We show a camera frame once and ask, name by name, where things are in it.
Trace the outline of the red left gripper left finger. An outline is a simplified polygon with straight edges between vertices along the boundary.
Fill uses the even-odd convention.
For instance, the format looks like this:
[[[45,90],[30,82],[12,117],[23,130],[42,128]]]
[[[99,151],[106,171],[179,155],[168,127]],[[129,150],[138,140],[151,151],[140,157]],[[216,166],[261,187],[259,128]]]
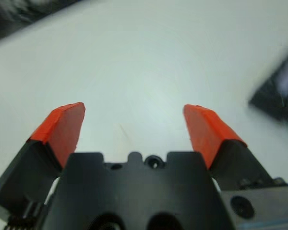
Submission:
[[[76,149],[84,114],[82,102],[50,112],[1,175],[0,207],[25,209],[30,203],[44,203]]]

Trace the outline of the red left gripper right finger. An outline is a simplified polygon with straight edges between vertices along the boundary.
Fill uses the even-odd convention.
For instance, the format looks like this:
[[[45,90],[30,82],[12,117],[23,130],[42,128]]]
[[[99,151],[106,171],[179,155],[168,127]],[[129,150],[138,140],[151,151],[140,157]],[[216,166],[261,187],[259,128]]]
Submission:
[[[201,153],[221,190],[273,187],[274,180],[247,144],[216,112],[187,104],[183,108],[192,148]]]

